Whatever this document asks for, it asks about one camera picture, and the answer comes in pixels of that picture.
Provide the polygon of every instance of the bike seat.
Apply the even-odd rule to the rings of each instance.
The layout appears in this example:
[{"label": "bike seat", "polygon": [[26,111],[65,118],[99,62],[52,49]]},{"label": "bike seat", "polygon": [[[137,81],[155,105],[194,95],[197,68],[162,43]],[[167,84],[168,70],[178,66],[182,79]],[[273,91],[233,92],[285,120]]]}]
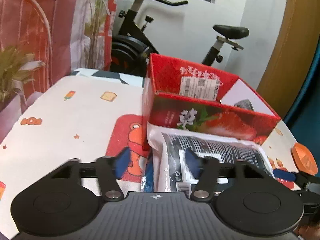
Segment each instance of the bike seat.
[{"label": "bike seat", "polygon": [[249,30],[245,27],[235,27],[227,25],[215,25],[213,29],[225,36],[227,39],[237,40],[245,38],[249,35]]}]

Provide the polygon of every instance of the cartoon bear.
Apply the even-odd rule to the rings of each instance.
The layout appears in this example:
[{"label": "cartoon bear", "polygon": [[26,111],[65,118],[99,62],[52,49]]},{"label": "cartoon bear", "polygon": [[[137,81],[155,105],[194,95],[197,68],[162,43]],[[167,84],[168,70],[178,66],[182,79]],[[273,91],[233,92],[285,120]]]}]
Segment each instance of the cartoon bear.
[{"label": "cartoon bear", "polygon": [[130,125],[130,129],[128,146],[131,150],[131,160],[127,171],[133,176],[141,176],[140,157],[147,157],[142,150],[142,125],[135,122]]}]

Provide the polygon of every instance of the orange object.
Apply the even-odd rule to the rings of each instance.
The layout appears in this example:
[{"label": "orange object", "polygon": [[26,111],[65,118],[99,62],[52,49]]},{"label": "orange object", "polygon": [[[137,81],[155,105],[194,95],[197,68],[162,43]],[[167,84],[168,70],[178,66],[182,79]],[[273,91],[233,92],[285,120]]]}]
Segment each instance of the orange object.
[{"label": "orange object", "polygon": [[130,129],[128,146],[131,150],[131,160],[127,171],[133,176],[141,176],[142,170],[139,165],[139,159],[142,155],[142,125],[134,122],[130,124]]},{"label": "orange object", "polygon": [[42,124],[42,119],[41,118],[35,118],[35,117],[30,117],[28,119],[23,118],[20,122],[21,125],[41,125]]},{"label": "orange object", "polygon": [[66,100],[72,98],[75,93],[76,93],[75,91],[69,91],[69,93],[66,94],[66,96],[64,97],[64,100],[66,101]]},{"label": "orange object", "polygon": [[292,147],[292,155],[297,168],[308,174],[315,175],[318,173],[316,161],[307,147],[301,143],[295,143]]},{"label": "orange object", "polygon": [[0,181],[0,199],[2,198],[5,187],[5,184],[2,181]]}]

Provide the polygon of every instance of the red cardboard box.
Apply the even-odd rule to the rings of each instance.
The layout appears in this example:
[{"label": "red cardboard box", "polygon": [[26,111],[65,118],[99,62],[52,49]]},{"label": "red cardboard box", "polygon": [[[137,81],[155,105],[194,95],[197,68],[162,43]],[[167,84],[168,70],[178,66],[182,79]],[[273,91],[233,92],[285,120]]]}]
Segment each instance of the red cardboard box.
[{"label": "red cardboard box", "polygon": [[[180,91],[183,76],[219,77],[215,101],[184,96]],[[232,102],[234,97],[239,97],[239,100],[250,98],[255,104],[255,111],[233,106],[233,103],[222,104],[224,101]],[[239,76],[182,59],[151,54],[143,91],[145,137],[149,122],[262,144],[280,120],[264,99]]]}]

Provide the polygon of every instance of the metal screw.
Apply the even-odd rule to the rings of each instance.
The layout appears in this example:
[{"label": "metal screw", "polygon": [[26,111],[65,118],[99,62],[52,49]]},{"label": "metal screw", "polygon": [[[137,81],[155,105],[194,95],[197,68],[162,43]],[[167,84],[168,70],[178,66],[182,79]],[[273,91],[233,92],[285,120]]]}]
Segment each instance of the metal screw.
[{"label": "metal screw", "polygon": [[209,197],[209,193],[205,190],[197,190],[193,193],[193,195],[197,198],[207,198]]},{"label": "metal screw", "polygon": [[111,199],[120,198],[121,193],[117,190],[110,190],[110,191],[106,192],[106,197],[111,198]]}]

